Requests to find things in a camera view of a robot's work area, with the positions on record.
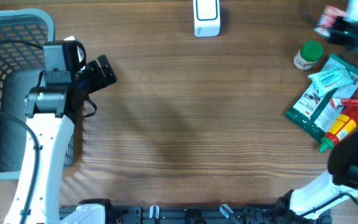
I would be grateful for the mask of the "red sauce bottle green cap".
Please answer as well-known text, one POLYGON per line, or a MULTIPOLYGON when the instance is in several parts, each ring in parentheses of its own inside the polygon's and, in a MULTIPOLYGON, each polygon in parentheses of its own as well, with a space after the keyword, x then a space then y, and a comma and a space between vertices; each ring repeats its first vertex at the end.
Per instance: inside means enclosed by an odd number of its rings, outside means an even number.
POLYGON ((347 106, 320 139, 319 152, 332 149, 358 127, 358 106, 347 106))

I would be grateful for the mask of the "mint wet wipes pack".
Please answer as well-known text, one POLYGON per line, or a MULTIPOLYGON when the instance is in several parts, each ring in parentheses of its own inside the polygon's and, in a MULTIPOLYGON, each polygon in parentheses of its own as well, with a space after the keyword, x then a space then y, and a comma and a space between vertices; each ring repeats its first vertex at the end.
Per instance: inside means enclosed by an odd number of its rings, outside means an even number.
POLYGON ((353 84, 348 72, 338 66, 333 66, 327 70, 311 74, 308 78, 316 88, 318 96, 324 96, 335 88, 353 84))

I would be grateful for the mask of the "red snack bar wrapper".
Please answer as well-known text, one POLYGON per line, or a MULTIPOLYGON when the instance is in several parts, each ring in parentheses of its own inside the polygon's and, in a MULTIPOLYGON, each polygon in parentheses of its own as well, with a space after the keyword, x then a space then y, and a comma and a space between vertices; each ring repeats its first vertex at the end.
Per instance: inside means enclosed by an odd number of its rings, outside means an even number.
POLYGON ((358 98, 330 98, 329 102, 333 108, 340 106, 357 106, 358 98))

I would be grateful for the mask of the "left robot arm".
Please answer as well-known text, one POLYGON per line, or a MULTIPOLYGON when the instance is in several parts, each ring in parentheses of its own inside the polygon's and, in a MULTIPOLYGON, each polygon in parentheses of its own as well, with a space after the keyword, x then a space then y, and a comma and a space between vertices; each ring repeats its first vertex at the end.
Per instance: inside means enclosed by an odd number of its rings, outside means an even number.
POLYGON ((25 96, 28 129, 19 182, 5 223, 59 223, 59 197, 76 117, 90 94, 117 82, 105 55, 87 62, 81 42, 45 43, 45 69, 25 96))

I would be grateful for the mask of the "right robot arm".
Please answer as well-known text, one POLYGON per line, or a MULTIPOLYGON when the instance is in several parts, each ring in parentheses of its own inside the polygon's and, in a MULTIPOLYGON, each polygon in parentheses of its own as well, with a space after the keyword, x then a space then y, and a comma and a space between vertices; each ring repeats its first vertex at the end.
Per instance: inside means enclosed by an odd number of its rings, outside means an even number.
MULTIPOLYGON (((358 22, 338 18, 330 33, 331 43, 358 48, 358 22)), ((322 213, 347 199, 358 205, 358 130, 333 148, 326 171, 280 197, 267 216, 273 223, 317 223, 322 213)))

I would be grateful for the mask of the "orange snack packet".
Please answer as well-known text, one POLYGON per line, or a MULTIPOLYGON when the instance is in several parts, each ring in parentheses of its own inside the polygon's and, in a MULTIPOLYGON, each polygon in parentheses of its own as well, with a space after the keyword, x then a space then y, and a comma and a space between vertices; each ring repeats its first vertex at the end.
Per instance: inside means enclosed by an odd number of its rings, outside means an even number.
POLYGON ((347 12, 341 9, 338 9, 334 6, 326 6, 319 19, 319 22, 317 23, 317 26, 314 28, 314 31, 323 37, 329 37, 329 29, 332 28, 336 19, 346 15, 347 12))

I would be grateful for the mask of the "green 3M gloves package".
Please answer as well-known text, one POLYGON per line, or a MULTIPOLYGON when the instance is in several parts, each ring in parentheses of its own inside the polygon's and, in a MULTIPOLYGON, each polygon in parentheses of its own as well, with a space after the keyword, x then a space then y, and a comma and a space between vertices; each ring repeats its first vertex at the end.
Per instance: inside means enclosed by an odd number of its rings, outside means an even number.
POLYGON ((343 109, 342 106, 332 107, 329 99, 332 97, 350 98, 358 89, 358 68, 336 54, 330 54, 321 71, 328 70, 333 66, 341 67, 347 71, 353 84, 334 89, 324 96, 318 96, 316 88, 311 84, 285 112, 286 118, 306 131, 316 141, 320 141, 343 109))

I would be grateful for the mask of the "green lid spice jar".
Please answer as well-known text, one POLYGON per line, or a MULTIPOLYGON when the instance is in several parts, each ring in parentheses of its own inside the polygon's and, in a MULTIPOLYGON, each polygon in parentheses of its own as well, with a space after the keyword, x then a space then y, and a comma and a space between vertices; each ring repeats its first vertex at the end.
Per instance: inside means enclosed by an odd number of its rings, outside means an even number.
POLYGON ((319 42, 309 40, 294 56, 293 62, 300 70, 309 70, 323 56, 323 53, 323 46, 319 42))

